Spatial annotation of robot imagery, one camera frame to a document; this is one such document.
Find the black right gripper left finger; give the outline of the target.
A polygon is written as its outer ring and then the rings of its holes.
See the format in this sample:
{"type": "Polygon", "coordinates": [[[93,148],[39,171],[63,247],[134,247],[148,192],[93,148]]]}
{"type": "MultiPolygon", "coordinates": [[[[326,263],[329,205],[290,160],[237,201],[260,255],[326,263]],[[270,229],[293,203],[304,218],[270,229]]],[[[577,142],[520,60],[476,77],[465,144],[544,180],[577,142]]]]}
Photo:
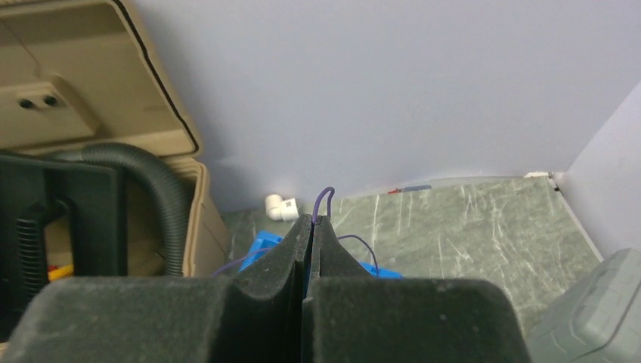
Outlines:
{"type": "Polygon", "coordinates": [[[70,278],[30,303],[3,362],[300,362],[311,217],[242,272],[70,278]]]}

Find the white pipe elbow fitting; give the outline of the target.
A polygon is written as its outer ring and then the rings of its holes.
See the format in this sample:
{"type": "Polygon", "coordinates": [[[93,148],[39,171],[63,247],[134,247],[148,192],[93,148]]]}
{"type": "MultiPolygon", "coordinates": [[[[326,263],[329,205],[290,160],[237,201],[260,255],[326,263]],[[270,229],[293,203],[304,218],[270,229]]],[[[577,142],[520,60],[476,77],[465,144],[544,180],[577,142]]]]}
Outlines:
{"type": "Polygon", "coordinates": [[[265,214],[275,222],[291,222],[299,217],[295,198],[283,199],[279,194],[269,194],[265,198],[265,214]]]}

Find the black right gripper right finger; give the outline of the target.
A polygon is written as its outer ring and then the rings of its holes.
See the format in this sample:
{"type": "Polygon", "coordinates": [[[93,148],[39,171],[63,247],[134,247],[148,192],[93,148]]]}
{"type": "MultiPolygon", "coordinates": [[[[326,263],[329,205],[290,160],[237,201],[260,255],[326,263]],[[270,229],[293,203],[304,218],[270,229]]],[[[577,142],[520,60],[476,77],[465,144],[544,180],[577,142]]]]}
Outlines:
{"type": "Polygon", "coordinates": [[[303,362],[528,362],[518,319],[495,284],[377,278],[318,218],[302,305],[303,362]]]}

